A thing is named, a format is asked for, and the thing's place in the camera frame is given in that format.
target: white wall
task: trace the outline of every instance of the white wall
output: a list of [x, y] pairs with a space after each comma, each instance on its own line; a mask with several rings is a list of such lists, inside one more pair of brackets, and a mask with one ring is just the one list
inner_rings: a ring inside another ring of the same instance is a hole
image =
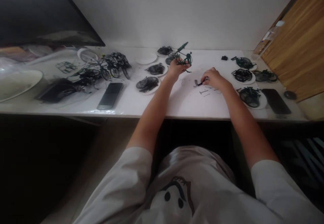
[[74, 0], [106, 44], [254, 50], [290, 0]]

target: black phone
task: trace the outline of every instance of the black phone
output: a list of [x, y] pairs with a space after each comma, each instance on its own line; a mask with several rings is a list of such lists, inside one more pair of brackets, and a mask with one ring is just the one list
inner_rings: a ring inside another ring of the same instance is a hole
[[268, 100], [268, 104], [276, 114], [291, 114], [287, 104], [281, 98], [275, 89], [262, 89], [262, 92]]
[[112, 109], [123, 87], [123, 83], [110, 83], [97, 107], [99, 110]]

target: computer monitor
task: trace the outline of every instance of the computer monitor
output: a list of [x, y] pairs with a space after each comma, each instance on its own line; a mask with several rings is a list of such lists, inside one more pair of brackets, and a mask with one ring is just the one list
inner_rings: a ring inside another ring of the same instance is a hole
[[105, 46], [72, 0], [0, 0], [0, 47]]

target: person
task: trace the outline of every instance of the person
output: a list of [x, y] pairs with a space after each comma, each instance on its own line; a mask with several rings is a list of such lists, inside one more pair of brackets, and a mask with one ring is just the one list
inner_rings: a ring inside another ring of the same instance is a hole
[[280, 164], [231, 83], [215, 68], [206, 71], [201, 81], [221, 90], [226, 100], [256, 199], [235, 185], [231, 169], [217, 153], [198, 146], [173, 150], [149, 185], [157, 134], [172, 87], [189, 67], [171, 62], [126, 150], [74, 223], [324, 223], [323, 214]]

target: hand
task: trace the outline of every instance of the hand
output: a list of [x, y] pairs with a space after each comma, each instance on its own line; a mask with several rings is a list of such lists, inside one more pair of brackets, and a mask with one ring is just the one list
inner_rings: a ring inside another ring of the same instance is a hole
[[185, 72], [186, 69], [190, 68], [190, 65], [188, 64], [187, 61], [186, 61], [186, 65], [181, 65], [181, 64], [178, 65], [177, 63], [179, 61], [182, 61], [182, 58], [177, 58], [177, 59], [174, 59], [173, 61], [171, 61], [170, 68], [167, 73], [167, 76], [172, 78], [172, 80], [174, 80], [174, 82], [176, 82], [178, 80], [180, 74]]
[[222, 90], [227, 85], [231, 85], [231, 83], [224, 77], [222, 77], [214, 67], [207, 70], [200, 81], [203, 82], [203, 85], [210, 85], [213, 88], [219, 90]]

